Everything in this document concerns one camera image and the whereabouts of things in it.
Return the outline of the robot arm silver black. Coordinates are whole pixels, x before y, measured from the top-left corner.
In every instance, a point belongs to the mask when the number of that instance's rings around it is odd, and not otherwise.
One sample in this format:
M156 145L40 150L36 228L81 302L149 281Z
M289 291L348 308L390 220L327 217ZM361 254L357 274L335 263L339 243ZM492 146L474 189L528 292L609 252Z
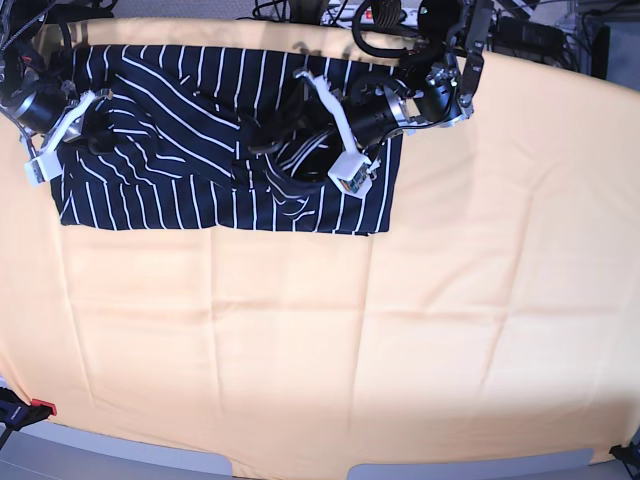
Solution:
M389 73L367 70L335 88L327 73L302 66L283 73L291 86L276 103L272 119L249 145L299 182L330 180L362 199L381 165L379 152L408 131L450 127L473 113L484 67L483 51L492 22L489 1L423 1L409 47L382 48L363 36L362 21L399 30L398 1L364 1L351 18L355 45L365 54L395 61Z
M20 132L29 160L29 182L39 185L63 174L57 150L62 144L104 155L115 136L96 112L112 98L110 89L81 92L63 77L73 48L69 24L109 19L117 3L101 1L13 1L1 3L1 114ZM54 69L35 49L33 38L43 26L59 27L64 65Z

